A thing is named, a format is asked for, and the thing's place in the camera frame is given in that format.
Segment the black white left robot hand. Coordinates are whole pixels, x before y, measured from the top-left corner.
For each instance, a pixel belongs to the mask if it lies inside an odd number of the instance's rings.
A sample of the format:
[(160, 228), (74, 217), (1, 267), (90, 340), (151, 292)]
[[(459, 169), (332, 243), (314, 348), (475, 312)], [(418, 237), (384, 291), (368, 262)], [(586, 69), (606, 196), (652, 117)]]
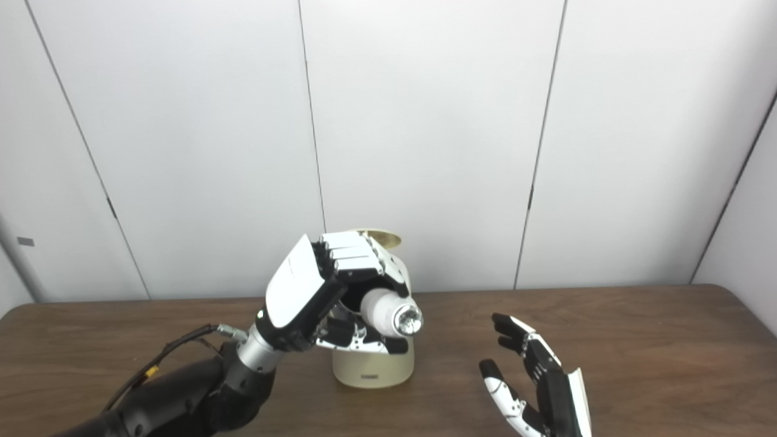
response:
[(303, 235), (270, 279), (245, 345), (256, 359), (313, 346), (404, 354), (420, 327), (402, 263), (377, 238)]

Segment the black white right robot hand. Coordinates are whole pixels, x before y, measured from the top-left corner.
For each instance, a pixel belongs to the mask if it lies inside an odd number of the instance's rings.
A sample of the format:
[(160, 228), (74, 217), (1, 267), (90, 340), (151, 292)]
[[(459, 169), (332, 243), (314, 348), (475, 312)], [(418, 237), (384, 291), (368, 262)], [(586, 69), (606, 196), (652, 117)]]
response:
[(525, 401), (492, 359), (478, 364), (486, 390), (508, 425), (521, 436), (591, 436), (592, 422), (580, 368), (565, 371), (561, 360), (533, 327), (494, 313), (498, 344), (522, 358), (535, 386), (538, 406)]

